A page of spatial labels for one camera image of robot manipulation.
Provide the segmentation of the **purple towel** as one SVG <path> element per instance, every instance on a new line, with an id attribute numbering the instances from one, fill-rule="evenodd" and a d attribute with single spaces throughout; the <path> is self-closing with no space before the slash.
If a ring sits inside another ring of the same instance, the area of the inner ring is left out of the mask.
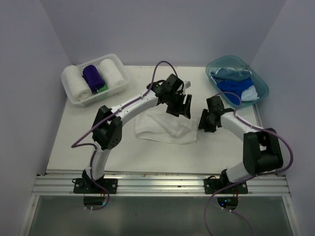
<path id="1" fill-rule="evenodd" d="M 92 93 L 105 85 L 100 73 L 94 65 L 88 65 L 83 69 L 83 78 L 90 87 Z"/>

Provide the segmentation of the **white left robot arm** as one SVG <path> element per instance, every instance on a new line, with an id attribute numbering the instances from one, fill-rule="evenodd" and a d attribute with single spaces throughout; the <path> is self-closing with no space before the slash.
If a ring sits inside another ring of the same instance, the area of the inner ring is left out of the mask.
<path id="1" fill-rule="evenodd" d="M 111 150 L 122 139 L 123 126 L 131 119 L 160 104 L 166 105 L 167 114 L 190 119 L 192 95 L 185 94 L 189 87 L 189 81 L 184 82 L 171 74 L 166 80 L 149 84 L 146 91 L 130 101 L 113 108 L 99 108 L 92 127 L 94 151 L 88 167 L 82 173 L 86 189 L 97 193 L 105 187 L 102 184 L 105 164 Z"/>

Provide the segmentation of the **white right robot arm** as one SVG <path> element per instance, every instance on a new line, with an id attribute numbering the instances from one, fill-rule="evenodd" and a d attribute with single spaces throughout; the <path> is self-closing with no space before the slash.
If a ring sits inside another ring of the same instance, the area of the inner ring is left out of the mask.
<path id="1" fill-rule="evenodd" d="M 219 96 L 208 98 L 206 102 L 208 108 L 202 111 L 198 129 L 214 133 L 223 127 L 243 142 L 242 162 L 220 174 L 221 191 L 230 193 L 237 187 L 238 181 L 283 166 L 280 144 L 278 137 L 273 135 L 273 129 L 264 130 L 241 121 L 232 108 L 224 107 Z"/>

